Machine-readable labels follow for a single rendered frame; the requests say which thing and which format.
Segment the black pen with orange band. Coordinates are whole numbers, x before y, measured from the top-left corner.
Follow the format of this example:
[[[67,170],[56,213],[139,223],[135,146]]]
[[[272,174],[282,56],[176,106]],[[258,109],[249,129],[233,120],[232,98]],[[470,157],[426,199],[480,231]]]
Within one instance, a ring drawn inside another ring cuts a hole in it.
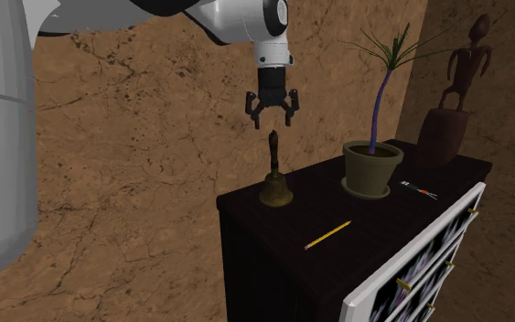
[[[426,195],[428,196],[429,198],[432,198],[432,199],[435,199],[437,200],[438,196],[435,194],[435,193],[432,193],[428,190],[425,190],[425,189],[422,189],[422,188],[418,188],[415,184],[413,183],[410,183],[408,181],[401,181],[399,182],[399,184],[405,188],[408,188],[408,189],[411,189],[413,191],[416,191],[420,194],[423,194],[423,195]]]

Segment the dark brown wooden figure statue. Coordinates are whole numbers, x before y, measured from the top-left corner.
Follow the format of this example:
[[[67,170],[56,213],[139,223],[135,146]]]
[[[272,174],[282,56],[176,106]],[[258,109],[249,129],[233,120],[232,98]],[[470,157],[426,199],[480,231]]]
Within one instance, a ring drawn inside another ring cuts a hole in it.
[[[470,115],[464,110],[467,93],[477,72],[481,70],[482,77],[491,62],[492,47],[478,44],[489,28],[489,15],[481,15],[468,32],[469,47],[451,53],[446,76],[452,83],[424,119],[413,159],[417,166],[444,166],[457,156]]]

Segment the yellow pencil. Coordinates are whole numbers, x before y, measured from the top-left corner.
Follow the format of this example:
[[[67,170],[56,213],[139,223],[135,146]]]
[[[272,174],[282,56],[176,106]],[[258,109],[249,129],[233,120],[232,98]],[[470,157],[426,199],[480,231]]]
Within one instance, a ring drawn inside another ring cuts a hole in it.
[[[315,240],[313,240],[312,242],[308,243],[305,247],[304,247],[304,250],[309,250],[310,248],[314,247],[315,245],[319,244],[320,242],[322,242],[323,240],[327,239],[328,237],[332,236],[333,234],[335,234],[336,232],[338,231],[341,231],[342,229],[344,229],[345,227],[349,226],[349,224],[351,223],[351,220],[348,220],[342,224],[340,224],[339,226],[337,226],[336,228],[332,229],[331,231],[328,231],[327,233],[323,234],[322,236],[316,238]]]

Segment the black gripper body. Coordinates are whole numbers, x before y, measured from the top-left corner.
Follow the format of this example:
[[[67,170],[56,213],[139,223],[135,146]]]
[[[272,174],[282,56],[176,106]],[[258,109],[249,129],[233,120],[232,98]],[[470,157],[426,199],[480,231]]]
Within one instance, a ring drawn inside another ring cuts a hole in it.
[[[287,91],[285,67],[258,69],[258,99],[264,107],[282,106]]]

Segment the brass hand bell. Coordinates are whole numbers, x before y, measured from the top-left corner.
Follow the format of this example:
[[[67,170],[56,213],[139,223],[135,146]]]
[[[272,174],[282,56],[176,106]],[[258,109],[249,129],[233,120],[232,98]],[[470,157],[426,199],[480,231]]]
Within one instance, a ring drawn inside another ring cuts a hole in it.
[[[287,186],[286,178],[279,171],[278,161],[278,133],[272,130],[268,135],[270,148],[270,172],[265,176],[259,200],[263,205],[279,208],[292,202],[294,194]]]

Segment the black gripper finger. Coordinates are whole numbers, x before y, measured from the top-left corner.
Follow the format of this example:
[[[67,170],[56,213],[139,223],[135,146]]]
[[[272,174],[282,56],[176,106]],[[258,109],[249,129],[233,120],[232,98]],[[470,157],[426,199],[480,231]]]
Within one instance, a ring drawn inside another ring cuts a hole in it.
[[[288,96],[290,97],[291,103],[288,104],[285,101],[282,101],[281,107],[284,109],[285,112],[285,125],[290,126],[291,125],[291,119],[295,115],[295,112],[299,110],[299,98],[298,98],[298,91],[296,89],[292,89],[288,92]]]
[[[257,99],[257,95],[251,91],[246,92],[245,96],[245,113],[250,116],[254,122],[254,128],[260,129],[260,113],[263,111],[264,106],[261,101],[257,102],[256,107],[253,107],[253,102]]]

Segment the dark chest of drawers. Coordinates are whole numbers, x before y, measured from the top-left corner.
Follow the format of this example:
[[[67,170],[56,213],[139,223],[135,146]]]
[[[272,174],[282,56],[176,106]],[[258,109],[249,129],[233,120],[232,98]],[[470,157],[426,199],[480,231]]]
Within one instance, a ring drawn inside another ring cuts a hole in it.
[[[453,270],[492,165],[457,156],[421,168],[414,145],[399,147],[384,199],[346,192],[341,156],[289,173],[294,197],[281,208],[263,205],[257,184],[218,197],[228,322],[413,322],[422,313]]]

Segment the potted plant with purple stem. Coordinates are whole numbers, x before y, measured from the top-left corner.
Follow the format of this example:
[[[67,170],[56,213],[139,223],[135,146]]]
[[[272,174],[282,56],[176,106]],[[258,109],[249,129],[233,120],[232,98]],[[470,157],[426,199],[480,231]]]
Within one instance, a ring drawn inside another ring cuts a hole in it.
[[[403,161],[402,149],[382,143],[378,140],[378,121],[383,93],[393,72],[402,65],[419,59],[412,53],[426,42],[418,40],[406,46],[406,39],[411,26],[393,38],[390,46],[378,40],[373,33],[364,33],[363,36],[370,41],[376,50],[368,49],[356,43],[354,49],[376,57],[383,62],[385,75],[378,89],[372,110],[370,122],[370,139],[367,141],[354,140],[342,146],[345,157],[345,176],[340,184],[350,195],[359,199],[384,199],[391,189],[389,181],[396,167]]]

